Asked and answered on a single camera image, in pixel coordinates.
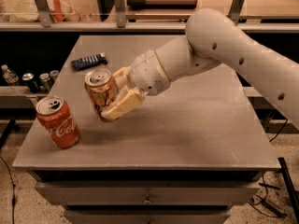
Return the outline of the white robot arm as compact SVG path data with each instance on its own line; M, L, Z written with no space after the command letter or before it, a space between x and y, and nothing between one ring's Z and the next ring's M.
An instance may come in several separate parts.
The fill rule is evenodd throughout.
M149 50L115 73L119 94L101 117L115 120L157 95L175 80L224 63L299 128L299 64L251 39L217 10L202 8L185 35Z

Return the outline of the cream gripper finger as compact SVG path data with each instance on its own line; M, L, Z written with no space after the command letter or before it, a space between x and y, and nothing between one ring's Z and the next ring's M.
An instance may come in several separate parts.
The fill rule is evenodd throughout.
M116 120L138 108L144 101L146 93L138 87L123 87L116 99L101 112L101 118L108 121Z
M113 76L115 78L117 87L121 90L124 87L130 88L130 78L129 78L129 67L122 67L118 71L116 71Z

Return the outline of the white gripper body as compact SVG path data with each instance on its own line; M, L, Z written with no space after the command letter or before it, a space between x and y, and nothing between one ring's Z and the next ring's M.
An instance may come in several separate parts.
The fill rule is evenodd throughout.
M158 95L170 87L170 80L153 50L139 55L131 64L129 77L147 95Z

